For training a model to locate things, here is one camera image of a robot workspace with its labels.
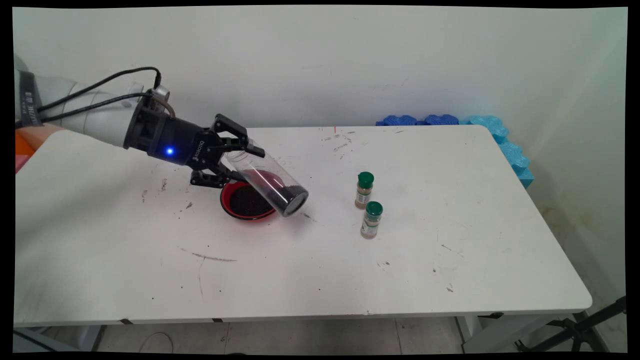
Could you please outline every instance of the orange object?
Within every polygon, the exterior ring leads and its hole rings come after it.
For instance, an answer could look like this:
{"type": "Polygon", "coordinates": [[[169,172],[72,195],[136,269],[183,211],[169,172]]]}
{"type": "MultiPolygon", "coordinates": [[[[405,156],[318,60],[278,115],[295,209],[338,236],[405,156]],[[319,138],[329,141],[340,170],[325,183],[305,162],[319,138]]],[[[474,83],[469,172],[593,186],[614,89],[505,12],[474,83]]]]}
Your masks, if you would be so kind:
{"type": "Polygon", "coordinates": [[[16,130],[16,132],[22,136],[34,151],[37,151],[49,135],[59,130],[63,130],[63,128],[46,123],[44,126],[26,126],[16,130]]]}
{"type": "Polygon", "coordinates": [[[29,146],[27,141],[25,141],[25,139],[20,134],[18,134],[18,132],[16,131],[16,133],[15,133],[15,154],[16,155],[33,156],[34,152],[35,151],[33,150],[33,148],[31,148],[31,146],[29,146]]]}

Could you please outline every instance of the clear plastic bottle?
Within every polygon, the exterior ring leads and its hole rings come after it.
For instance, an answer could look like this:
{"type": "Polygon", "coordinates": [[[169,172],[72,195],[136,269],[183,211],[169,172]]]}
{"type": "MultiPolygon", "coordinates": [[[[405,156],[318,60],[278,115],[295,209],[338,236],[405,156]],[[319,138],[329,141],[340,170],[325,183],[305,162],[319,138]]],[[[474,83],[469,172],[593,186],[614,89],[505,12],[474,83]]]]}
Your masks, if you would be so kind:
{"type": "MultiPolygon", "coordinates": [[[[260,146],[253,140],[250,143],[260,146]]],[[[226,154],[229,163],[283,217],[295,213],[307,200],[309,192],[286,172],[269,154],[264,158],[244,151],[226,154]]]]}
{"type": "Polygon", "coordinates": [[[363,171],[358,174],[358,190],[356,192],[356,208],[364,209],[371,198],[373,189],[373,174],[363,171]]]}
{"type": "Polygon", "coordinates": [[[370,201],[362,219],[360,234],[365,239],[373,239],[378,234],[378,225],[382,218],[382,205],[377,201],[370,201]]]}

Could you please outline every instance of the floor tile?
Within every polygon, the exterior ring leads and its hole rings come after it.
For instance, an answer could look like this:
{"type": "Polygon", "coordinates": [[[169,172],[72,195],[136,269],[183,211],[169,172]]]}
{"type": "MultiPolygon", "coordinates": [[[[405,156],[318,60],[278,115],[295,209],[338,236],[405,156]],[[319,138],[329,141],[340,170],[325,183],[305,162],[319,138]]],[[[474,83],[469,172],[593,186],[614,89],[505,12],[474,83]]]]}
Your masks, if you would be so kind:
{"type": "Polygon", "coordinates": [[[55,339],[70,347],[80,348],[85,329],[82,326],[60,326],[55,339]]]}
{"type": "Polygon", "coordinates": [[[227,330],[227,323],[109,325],[98,351],[223,354],[227,330]]]}
{"type": "Polygon", "coordinates": [[[398,318],[396,322],[404,355],[462,353],[455,318],[398,318]]]}
{"type": "Polygon", "coordinates": [[[394,319],[238,322],[229,327],[226,354],[400,354],[394,319]]]}

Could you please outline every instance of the table leg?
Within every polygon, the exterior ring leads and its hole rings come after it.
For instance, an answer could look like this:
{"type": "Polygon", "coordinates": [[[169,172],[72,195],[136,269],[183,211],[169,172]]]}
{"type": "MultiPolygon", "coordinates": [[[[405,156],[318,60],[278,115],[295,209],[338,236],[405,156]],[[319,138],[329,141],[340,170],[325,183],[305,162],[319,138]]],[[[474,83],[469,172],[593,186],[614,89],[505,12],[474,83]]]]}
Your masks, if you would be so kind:
{"type": "Polygon", "coordinates": [[[465,336],[462,348],[468,354],[494,352],[504,345],[524,338],[555,317],[555,315],[503,315],[486,328],[479,329],[472,320],[472,318],[477,320],[476,316],[459,316],[458,323],[465,336]]]}
{"type": "Polygon", "coordinates": [[[91,325],[84,326],[81,329],[80,337],[78,339],[79,350],[80,351],[93,351],[98,340],[98,335],[100,334],[100,330],[102,330],[102,326],[100,325],[91,325]]]}

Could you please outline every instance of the black tripod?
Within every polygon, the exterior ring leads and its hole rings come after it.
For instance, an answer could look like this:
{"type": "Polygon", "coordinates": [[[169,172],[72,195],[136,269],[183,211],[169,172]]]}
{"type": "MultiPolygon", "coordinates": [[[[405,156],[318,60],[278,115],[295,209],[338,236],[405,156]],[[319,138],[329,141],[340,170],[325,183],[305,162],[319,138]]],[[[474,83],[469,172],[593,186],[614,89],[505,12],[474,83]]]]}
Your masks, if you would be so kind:
{"type": "Polygon", "coordinates": [[[564,330],[557,333],[556,335],[553,335],[549,339],[542,341],[532,348],[526,347],[521,340],[518,340],[515,345],[516,348],[518,348],[518,350],[521,352],[541,352],[547,351],[550,348],[563,343],[570,338],[573,338],[573,346],[571,347],[571,351],[580,351],[580,346],[582,345],[582,343],[591,343],[589,339],[595,337],[595,333],[592,330],[594,326],[620,313],[627,313],[627,296],[621,297],[615,303],[605,307],[604,309],[591,316],[586,317],[579,322],[574,322],[573,320],[568,318],[562,321],[553,320],[549,322],[547,325],[560,326],[564,330]]]}

